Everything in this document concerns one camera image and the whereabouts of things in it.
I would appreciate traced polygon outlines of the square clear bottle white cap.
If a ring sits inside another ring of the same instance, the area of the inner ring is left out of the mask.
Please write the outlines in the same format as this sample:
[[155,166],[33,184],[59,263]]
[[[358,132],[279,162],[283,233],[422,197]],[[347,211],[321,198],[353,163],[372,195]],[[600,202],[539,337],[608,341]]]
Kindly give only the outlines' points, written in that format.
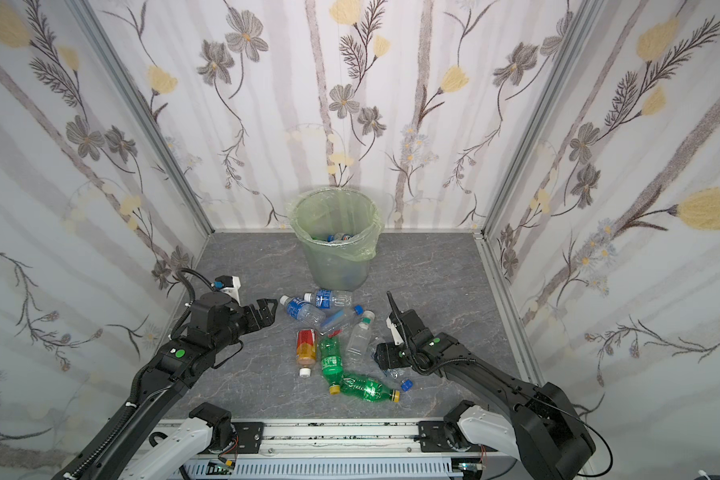
[[351,359],[361,359],[369,346],[371,326],[375,313],[366,310],[361,314],[360,321],[354,326],[346,347],[346,354]]

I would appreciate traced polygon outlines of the blue label water bottle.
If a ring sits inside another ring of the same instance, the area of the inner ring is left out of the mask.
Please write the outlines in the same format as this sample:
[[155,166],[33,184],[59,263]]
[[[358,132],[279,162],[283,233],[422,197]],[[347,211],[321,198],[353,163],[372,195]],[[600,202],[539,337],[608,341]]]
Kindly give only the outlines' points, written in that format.
[[308,328],[318,328],[326,319],[326,314],[321,309],[303,298],[283,295],[279,303],[285,308],[288,316]]

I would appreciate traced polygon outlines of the green Sprite bottle front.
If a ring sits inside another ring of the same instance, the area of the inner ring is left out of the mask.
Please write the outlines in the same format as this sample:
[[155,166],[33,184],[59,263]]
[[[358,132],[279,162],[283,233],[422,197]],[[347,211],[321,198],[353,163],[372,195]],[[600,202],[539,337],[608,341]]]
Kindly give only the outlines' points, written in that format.
[[384,401],[398,403],[401,397],[399,390],[387,387],[367,375],[355,373],[344,374],[340,384],[340,392],[371,403]]

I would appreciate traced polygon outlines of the green sprite bottle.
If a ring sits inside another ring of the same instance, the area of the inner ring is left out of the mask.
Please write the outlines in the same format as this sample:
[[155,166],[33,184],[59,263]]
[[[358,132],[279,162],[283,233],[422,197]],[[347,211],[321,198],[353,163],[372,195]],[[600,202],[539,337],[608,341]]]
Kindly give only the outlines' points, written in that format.
[[336,337],[323,338],[319,343],[320,364],[323,378],[328,383],[329,393],[338,395],[344,376],[341,348]]
[[371,403],[384,401],[398,403],[401,397],[399,390],[387,387],[367,375],[355,373],[344,374],[340,384],[340,392]]

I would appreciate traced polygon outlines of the red yellow label bottle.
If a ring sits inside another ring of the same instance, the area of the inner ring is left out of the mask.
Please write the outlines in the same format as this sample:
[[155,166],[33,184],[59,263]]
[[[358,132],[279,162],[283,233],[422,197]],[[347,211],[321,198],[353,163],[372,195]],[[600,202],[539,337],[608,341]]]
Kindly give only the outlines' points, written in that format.
[[297,333],[296,360],[301,368],[311,368],[317,361],[317,336],[313,329]]

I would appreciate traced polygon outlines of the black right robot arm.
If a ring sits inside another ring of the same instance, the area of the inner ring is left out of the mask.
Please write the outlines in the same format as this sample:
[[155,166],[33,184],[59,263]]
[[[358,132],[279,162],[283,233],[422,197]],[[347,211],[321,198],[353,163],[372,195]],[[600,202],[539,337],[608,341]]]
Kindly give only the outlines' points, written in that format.
[[498,369],[455,337],[432,334],[415,310],[401,311],[391,293],[387,298],[395,340],[376,356],[379,367],[437,375],[495,408],[461,402],[443,417],[432,440],[454,451],[488,447],[518,460],[534,479],[585,476],[582,469],[596,452],[594,432],[558,386],[538,386]]

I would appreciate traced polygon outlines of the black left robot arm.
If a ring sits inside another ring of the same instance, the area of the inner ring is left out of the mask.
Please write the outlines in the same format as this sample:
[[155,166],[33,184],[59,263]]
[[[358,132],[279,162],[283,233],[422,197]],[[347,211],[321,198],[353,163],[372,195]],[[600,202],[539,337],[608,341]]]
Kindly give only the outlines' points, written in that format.
[[231,294],[234,278],[220,276],[209,291],[197,295],[186,276],[202,276],[189,268],[176,273],[189,301],[169,340],[135,374],[130,392],[116,413],[56,479],[115,479],[164,415],[209,369],[222,366],[216,357],[241,337],[274,324],[278,301],[258,299],[247,306]]

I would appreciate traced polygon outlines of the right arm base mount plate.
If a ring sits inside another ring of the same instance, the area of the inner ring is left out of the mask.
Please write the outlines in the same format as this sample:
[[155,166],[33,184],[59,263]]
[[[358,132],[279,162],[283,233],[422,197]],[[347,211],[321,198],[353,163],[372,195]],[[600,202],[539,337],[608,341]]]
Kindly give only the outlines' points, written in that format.
[[416,441],[424,453],[475,452],[479,448],[470,443],[453,422],[422,420],[417,423]]

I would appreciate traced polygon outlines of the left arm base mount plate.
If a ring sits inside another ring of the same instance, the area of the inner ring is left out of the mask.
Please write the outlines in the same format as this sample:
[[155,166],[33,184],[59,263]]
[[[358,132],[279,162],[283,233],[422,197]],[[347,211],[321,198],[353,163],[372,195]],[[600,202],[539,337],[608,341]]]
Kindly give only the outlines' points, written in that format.
[[201,454],[258,454],[264,432],[263,422],[227,422],[214,426],[210,445]]

